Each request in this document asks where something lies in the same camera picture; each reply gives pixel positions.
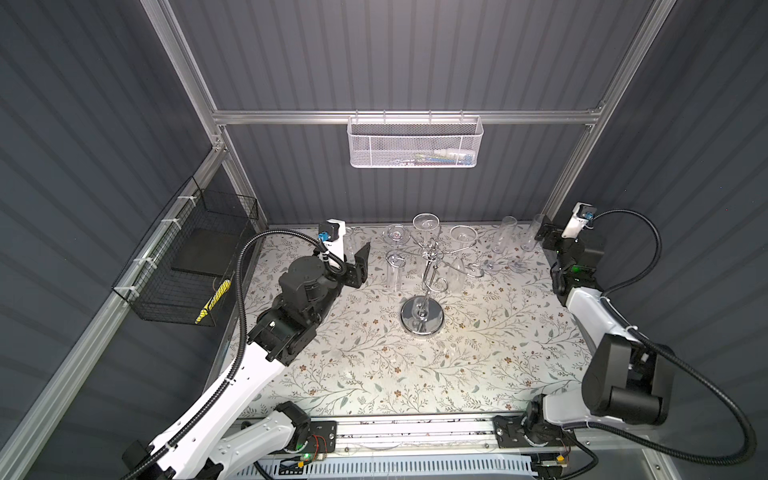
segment white mesh basket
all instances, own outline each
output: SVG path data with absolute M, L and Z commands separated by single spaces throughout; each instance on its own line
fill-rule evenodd
M 469 168 L 477 164 L 480 117 L 377 121 L 350 117 L 349 162 L 356 168 Z

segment round chrome base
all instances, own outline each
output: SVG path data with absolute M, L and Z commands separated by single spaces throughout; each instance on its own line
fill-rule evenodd
M 440 331 L 443 323 L 445 323 L 445 318 L 442 314 L 442 307 L 433 298 L 429 299 L 429 314 L 426 318 L 414 314 L 413 306 L 416 300 L 422 298 L 424 296 L 414 296 L 403 303 L 400 310 L 400 323 L 409 333 L 420 337 L 427 337 Z

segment yellow handle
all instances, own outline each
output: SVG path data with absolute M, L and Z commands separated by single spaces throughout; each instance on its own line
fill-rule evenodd
M 219 301 L 219 299 L 224 295 L 227 290 L 230 289 L 230 286 L 232 285 L 232 282 L 229 280 L 224 280 L 224 282 L 221 284 L 218 290 L 216 290 L 216 293 L 214 296 L 208 300 L 208 303 L 205 304 L 203 309 L 200 311 L 200 316 L 197 317 L 197 320 L 195 320 L 195 323 L 200 323 L 200 321 L 203 319 L 204 316 L 210 312 L 210 310 L 216 305 L 216 302 Z

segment gray wall panel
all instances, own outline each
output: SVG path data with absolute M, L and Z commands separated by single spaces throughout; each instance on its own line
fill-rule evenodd
M 137 2 L 2 2 L 0 70 L 5 443 L 210 143 Z M 221 330 L 129 316 L 29 476 L 121 475 L 200 392 Z
M 768 4 L 678 2 L 568 195 L 602 210 L 627 207 L 659 226 L 658 267 L 613 297 L 651 339 L 723 387 L 758 438 L 768 434 Z M 604 286 L 642 270 L 653 248 L 631 218 L 606 218 Z M 730 413 L 678 375 L 665 442 L 693 452 L 733 452 Z M 683 478 L 757 478 L 768 461 L 714 468 L 678 462 Z
M 650 0 L 173 0 L 218 108 L 597 106 Z
M 233 125 L 229 132 L 270 222 L 530 219 L 540 213 L 583 127 L 489 125 L 474 168 L 349 165 L 339 125 Z

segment floral tablecloth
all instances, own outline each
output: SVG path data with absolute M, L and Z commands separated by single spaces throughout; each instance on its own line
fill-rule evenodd
M 478 245 L 462 252 L 466 263 L 487 259 L 493 228 L 475 228 Z M 541 249 L 525 252 L 515 242 L 498 273 L 468 278 L 461 291 L 437 295 L 445 326 L 432 338 L 417 339 L 401 327 L 399 309 L 421 292 L 425 260 L 408 256 L 402 293 L 387 290 L 384 256 L 390 249 L 381 230 L 353 231 L 357 247 L 371 242 L 368 281 L 358 290 L 344 288 L 317 337 L 243 417 L 261 416 L 287 399 L 311 415 L 492 412 L 523 409 L 541 392 L 579 387 L 589 352 L 551 292 Z M 249 328 L 279 293 L 282 272 L 310 251 L 296 238 L 266 239 L 246 298 Z M 237 337 L 235 331 L 225 366 Z

